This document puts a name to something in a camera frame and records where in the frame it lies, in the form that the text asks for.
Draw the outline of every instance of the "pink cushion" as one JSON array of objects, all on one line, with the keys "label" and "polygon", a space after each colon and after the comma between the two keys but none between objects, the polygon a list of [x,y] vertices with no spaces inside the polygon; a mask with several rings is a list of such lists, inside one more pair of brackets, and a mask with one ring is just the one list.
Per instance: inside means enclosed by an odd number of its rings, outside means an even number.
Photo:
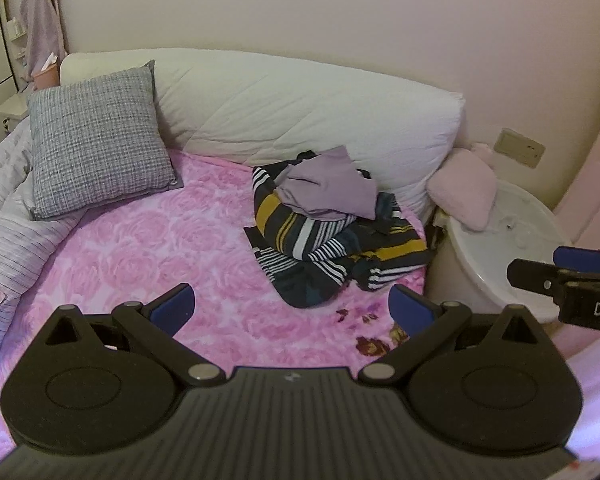
[{"label": "pink cushion", "polygon": [[493,170],[469,150],[453,150],[427,182],[438,206],[469,229],[484,231],[498,187]]}]

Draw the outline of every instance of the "nightstand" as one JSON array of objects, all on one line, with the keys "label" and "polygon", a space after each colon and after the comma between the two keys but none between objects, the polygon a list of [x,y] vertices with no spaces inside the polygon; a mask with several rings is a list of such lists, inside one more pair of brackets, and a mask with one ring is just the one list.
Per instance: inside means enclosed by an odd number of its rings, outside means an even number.
[{"label": "nightstand", "polygon": [[9,134],[17,124],[29,115],[27,108],[27,97],[23,94],[16,94],[9,97],[0,105],[0,116],[5,134]]}]

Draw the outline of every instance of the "lavender towel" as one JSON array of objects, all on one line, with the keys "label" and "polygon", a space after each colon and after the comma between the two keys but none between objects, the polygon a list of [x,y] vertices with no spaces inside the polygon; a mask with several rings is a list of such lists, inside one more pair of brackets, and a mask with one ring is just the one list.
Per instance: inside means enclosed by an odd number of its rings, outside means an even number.
[{"label": "lavender towel", "polygon": [[313,220],[342,220],[347,214],[376,218],[378,186],[358,172],[344,146],[288,166],[276,185],[284,205]]},{"label": "lavender towel", "polygon": [[58,0],[22,0],[20,20],[27,29],[26,79],[33,81],[32,74],[52,52],[58,55],[58,64],[66,56]]}]

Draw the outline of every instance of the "blue gripper pad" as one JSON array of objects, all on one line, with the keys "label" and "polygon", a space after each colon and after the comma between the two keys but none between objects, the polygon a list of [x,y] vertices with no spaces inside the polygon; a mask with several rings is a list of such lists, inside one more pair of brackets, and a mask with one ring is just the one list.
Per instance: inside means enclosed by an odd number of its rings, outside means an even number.
[{"label": "blue gripper pad", "polygon": [[600,272],[600,251],[560,246],[554,251],[554,264],[576,272]]},{"label": "blue gripper pad", "polygon": [[141,313],[170,336],[176,335],[193,316],[196,295],[188,283],[181,283],[144,306]]},{"label": "blue gripper pad", "polygon": [[404,285],[394,285],[389,291],[389,314],[409,337],[422,332],[436,320],[439,306]]}]

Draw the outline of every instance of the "gray plaid pillow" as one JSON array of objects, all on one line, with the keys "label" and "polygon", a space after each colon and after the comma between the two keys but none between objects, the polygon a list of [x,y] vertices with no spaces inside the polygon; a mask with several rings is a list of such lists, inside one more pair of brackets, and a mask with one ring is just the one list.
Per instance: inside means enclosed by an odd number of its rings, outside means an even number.
[{"label": "gray plaid pillow", "polygon": [[32,94],[36,220],[182,186],[158,133],[152,68]]}]

